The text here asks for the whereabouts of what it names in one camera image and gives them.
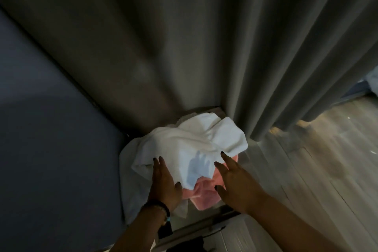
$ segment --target curtain fold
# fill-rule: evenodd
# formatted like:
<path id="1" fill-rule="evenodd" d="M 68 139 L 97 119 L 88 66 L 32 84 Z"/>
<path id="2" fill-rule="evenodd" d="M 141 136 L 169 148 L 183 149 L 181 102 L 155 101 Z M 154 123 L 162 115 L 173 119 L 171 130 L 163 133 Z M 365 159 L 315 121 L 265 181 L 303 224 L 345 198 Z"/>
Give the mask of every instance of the curtain fold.
<path id="1" fill-rule="evenodd" d="M 378 0 L 0 0 L 116 123 L 222 106 L 255 140 L 378 64 Z"/>

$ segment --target white towel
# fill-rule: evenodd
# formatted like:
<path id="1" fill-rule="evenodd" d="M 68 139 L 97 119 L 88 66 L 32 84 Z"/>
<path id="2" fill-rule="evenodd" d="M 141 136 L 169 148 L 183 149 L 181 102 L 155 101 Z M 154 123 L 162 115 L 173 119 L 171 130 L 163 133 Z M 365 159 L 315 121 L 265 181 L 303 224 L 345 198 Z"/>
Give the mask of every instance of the white towel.
<path id="1" fill-rule="evenodd" d="M 203 113 L 177 128 L 156 128 L 143 137 L 132 169 L 150 181 L 153 158 L 162 156 L 174 182 L 192 190 L 201 176 L 212 178 L 214 161 L 223 162 L 221 151 L 234 156 L 247 148 L 243 131 L 229 117 L 221 120 L 214 113 Z"/>

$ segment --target wooden floor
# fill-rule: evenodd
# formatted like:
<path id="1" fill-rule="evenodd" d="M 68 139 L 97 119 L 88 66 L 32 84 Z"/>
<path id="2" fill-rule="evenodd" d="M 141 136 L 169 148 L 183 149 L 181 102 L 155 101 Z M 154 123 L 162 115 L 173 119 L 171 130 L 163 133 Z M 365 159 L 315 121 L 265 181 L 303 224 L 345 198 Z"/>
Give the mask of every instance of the wooden floor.
<path id="1" fill-rule="evenodd" d="M 349 251 L 378 251 L 378 98 L 334 106 L 289 132 L 249 142 L 239 162 L 272 196 Z M 281 251 L 250 217 L 205 239 L 205 248 Z"/>

